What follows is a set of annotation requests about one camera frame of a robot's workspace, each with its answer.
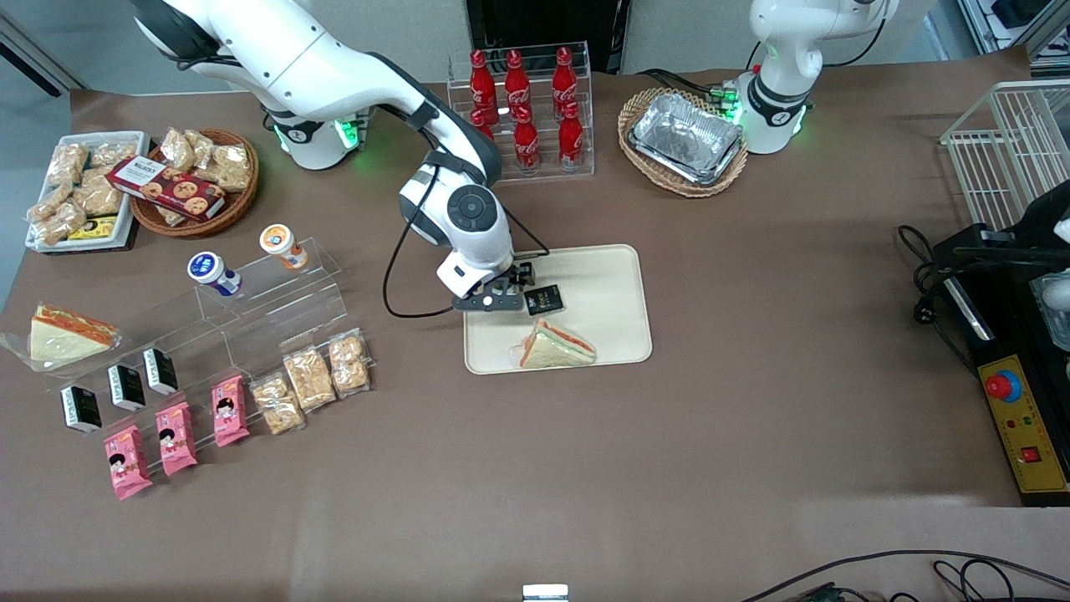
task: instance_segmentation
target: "beige tray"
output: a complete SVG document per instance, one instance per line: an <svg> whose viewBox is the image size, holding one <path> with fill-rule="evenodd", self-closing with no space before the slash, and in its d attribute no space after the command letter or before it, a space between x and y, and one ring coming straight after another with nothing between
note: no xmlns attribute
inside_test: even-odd
<svg viewBox="0 0 1070 602"><path fill-rule="evenodd" d="M548 317L597 352L593 366L637 364L651 357L639 253L627 244L560 248L532 260L538 285L561 288L565 311ZM517 368L510 350L531 334L534 320L521 312L467 312L464 366L474 374L536 372Z"/></svg>

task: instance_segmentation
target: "white robotic arm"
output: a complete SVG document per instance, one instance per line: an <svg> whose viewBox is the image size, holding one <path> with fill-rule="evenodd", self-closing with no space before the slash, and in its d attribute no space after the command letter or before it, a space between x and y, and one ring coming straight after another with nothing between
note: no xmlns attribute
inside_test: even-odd
<svg viewBox="0 0 1070 602"><path fill-rule="evenodd" d="M400 202L417 233L453 247L439 277L463 299L513 272L506 214L489 189L501 174L496 146L397 65L348 48L292 0L132 2L162 51L253 92L303 166L330 167L349 152L334 130L337 118L381 106L404 120L434 149L401 188Z"/></svg>
<svg viewBox="0 0 1070 602"><path fill-rule="evenodd" d="M854 37L891 18L899 0L753 0L750 27L768 50L755 75L739 77L747 149L784 148L824 66L822 40Z"/></svg>

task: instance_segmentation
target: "brown paper tabletop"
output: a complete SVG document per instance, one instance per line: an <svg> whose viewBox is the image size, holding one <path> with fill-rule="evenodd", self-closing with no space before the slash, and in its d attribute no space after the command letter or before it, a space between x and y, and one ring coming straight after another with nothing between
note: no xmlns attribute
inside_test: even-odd
<svg viewBox="0 0 1070 602"><path fill-rule="evenodd" d="M401 122L378 115L365 152L310 172L249 94L75 93L76 132L248 137L259 200L210 240L142 231L129 252L28 252L2 330L25 333L39 299L121 322L188 289L195 251L242 264L282 221L341 264L374 390L119 503L101 437L65 430L46 377L0 355L0 598L516 600L524 583L567 583L577 601L737 600L893 547L1066 575L1070 511L1018 507L976 382L911 320L914 261L893 242L900 222L934 242L968 222L936 137L992 83L1027 77L1017 51L828 70L786 150L687 200L617 148L620 107L653 82L599 75L597 173L495 190L551 247L638 249L654 354L503 376L464 369L459 315L383 308L398 189L426 150ZM516 244L533 246L520 232ZM392 282L399 310L448 303L442 254L410 236ZM943 597L928 560L852 566L773 599L822 580ZM1014 581L1020 596L1051 593Z"/></svg>

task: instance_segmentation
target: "coca-cola bottle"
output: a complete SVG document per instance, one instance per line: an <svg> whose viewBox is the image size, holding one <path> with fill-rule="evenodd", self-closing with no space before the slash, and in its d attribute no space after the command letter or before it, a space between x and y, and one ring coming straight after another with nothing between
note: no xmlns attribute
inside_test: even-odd
<svg viewBox="0 0 1070 602"><path fill-rule="evenodd" d="M580 124L580 105L572 101L563 109L563 120L557 129L561 152L557 158L565 171L576 171L583 165L583 125Z"/></svg>
<svg viewBox="0 0 1070 602"><path fill-rule="evenodd" d="M576 72L572 71L572 51L567 46L557 48L557 68L553 72L553 118L564 119L565 106L576 99Z"/></svg>
<svg viewBox="0 0 1070 602"><path fill-rule="evenodd" d="M487 125L487 117L483 109L472 109L469 119L472 121L472 125L475 125L476 129L486 134L491 140L494 139L494 132L490 128L490 125Z"/></svg>
<svg viewBox="0 0 1070 602"><path fill-rule="evenodd" d="M487 125L498 123L498 89L494 87L494 76L487 68L487 55L476 48L472 50L472 102L475 108L483 111Z"/></svg>
<svg viewBox="0 0 1070 602"><path fill-rule="evenodd" d="M524 106L518 106L514 113L517 120L517 130L513 134L517 148L517 165L524 175L534 175L538 172L538 130L532 125L532 110Z"/></svg>
<svg viewBox="0 0 1070 602"><path fill-rule="evenodd" d="M505 74L505 94L509 103L509 112L514 121L517 119L517 108L524 107L529 114L532 108L532 84L524 72L523 57L516 48L505 53L505 64L509 71Z"/></svg>

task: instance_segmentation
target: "red emergency stop button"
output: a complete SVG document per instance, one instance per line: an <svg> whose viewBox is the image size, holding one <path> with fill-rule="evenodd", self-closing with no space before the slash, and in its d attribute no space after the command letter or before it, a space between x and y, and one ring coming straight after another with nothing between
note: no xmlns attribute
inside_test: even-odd
<svg viewBox="0 0 1070 602"><path fill-rule="evenodd" d="M1022 382L1014 373L1000 370L984 380L984 391L997 400L1011 404L1022 398Z"/></svg>

